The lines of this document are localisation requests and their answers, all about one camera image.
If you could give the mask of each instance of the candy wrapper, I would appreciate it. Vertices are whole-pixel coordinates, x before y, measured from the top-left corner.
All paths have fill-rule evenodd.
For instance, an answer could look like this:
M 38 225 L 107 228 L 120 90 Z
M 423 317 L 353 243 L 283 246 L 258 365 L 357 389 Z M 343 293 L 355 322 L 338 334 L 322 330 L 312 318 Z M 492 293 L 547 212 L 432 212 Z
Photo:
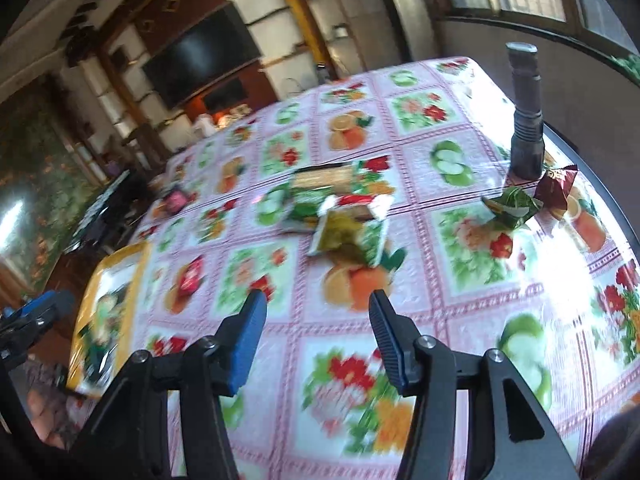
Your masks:
M 292 191 L 329 187 L 335 194 L 347 194 L 351 192 L 353 181 L 351 163 L 337 162 L 297 170 L 293 173 L 289 185 Z
M 328 197 L 319 209 L 320 223 L 309 255 L 335 251 L 367 267 L 379 265 L 392 202 L 390 195 Z
M 578 166 L 575 164 L 546 170 L 536 187 L 533 197 L 540 200 L 557 220 L 561 219 L 567 211 L 566 198 L 571 193 L 576 175 L 578 175 Z
M 283 232 L 312 233 L 318 227 L 319 209 L 324 201 L 333 195 L 331 186 L 316 189 L 293 189 L 287 215 L 280 223 Z
M 189 203 L 189 196 L 179 186 L 174 186 L 162 197 L 164 212 L 169 216 L 177 215 Z
M 530 197 L 517 186 L 508 187 L 496 198 L 483 196 L 482 202 L 498 222 L 511 230 L 523 226 L 542 208 L 540 200 Z

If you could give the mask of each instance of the red wrapper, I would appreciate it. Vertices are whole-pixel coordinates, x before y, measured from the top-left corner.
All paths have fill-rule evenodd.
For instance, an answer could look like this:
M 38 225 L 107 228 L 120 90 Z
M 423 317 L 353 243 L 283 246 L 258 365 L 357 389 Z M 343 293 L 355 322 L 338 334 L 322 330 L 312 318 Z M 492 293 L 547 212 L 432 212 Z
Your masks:
M 577 174 L 578 166 L 575 164 L 546 170 L 536 187 L 533 197 L 542 201 L 544 207 L 558 220 L 566 213 L 566 198 L 574 186 Z
M 184 298 L 185 296 L 191 296 L 200 286 L 200 279 L 202 278 L 202 256 L 198 256 L 193 260 L 180 277 L 178 285 L 178 296 Z

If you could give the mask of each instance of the table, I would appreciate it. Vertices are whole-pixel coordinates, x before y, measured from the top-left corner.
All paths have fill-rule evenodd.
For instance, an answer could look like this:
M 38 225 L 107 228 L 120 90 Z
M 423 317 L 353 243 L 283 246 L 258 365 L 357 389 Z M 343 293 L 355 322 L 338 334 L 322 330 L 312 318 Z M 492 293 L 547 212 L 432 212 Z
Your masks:
M 154 256 L 131 350 L 179 351 L 214 333 L 248 288 L 267 292 L 248 383 L 223 404 L 244 478 L 394 478 L 413 403 L 388 386 L 376 352 L 366 312 L 375 288 L 451 349 L 508 347 L 577 464 L 608 418 L 634 402 L 638 241 L 549 128 L 545 164 L 582 170 L 570 211 L 560 222 L 541 212 L 514 233 L 484 230 L 491 215 L 481 196 L 535 189 L 508 174 L 512 127 L 512 103 L 477 63 L 428 60 L 309 90 L 172 158 L 168 178 L 192 202 L 164 222 L 152 208 L 133 238 L 147 237 Z M 310 237 L 280 234 L 282 210 L 270 200 L 295 168 L 351 159 L 365 161 L 363 192 L 395 197 L 388 258 L 375 269 L 309 258 Z M 177 275 L 196 257 L 203 282 L 176 302 Z M 453 478 L 465 457 L 464 400 L 460 392 Z M 177 474 L 175 395 L 169 416 Z

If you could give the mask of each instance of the window frame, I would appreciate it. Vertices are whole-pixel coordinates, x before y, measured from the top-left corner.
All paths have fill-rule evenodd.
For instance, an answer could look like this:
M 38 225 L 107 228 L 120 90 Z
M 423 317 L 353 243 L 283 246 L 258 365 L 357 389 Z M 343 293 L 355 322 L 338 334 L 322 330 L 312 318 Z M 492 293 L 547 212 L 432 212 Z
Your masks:
M 426 0 L 426 3 L 435 20 L 446 20 L 447 18 L 454 17 L 479 18 L 483 20 L 495 20 L 502 23 L 513 23 L 513 25 L 524 25 L 526 27 L 565 36 L 571 40 L 583 43 L 605 56 L 626 58 L 629 54 L 632 54 L 631 51 L 622 45 L 586 27 L 580 0 L 560 1 L 564 9 L 564 22 L 545 16 L 526 14 L 512 10 L 459 8 L 454 7 L 451 0 Z

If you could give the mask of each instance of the yellow tray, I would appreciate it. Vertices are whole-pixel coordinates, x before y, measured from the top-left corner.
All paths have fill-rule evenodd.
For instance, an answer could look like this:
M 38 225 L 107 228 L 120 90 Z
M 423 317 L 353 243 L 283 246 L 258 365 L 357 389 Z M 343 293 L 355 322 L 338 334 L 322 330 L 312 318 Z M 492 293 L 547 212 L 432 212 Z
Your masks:
M 140 284 L 149 261 L 151 245 L 140 242 L 120 249 L 107 256 L 94 270 L 91 280 L 82 297 L 82 304 L 78 311 L 74 336 L 71 341 L 71 355 L 69 357 L 69 374 L 66 386 L 76 392 L 100 397 L 115 377 L 116 373 L 129 358 L 133 319 L 136 303 L 140 293 Z M 93 384 L 86 380 L 84 374 L 84 346 L 80 331 L 92 321 L 96 314 L 97 301 L 103 295 L 115 292 L 127 285 L 127 291 L 122 301 L 120 315 L 120 329 L 116 336 L 115 352 L 111 370 L 104 377 Z

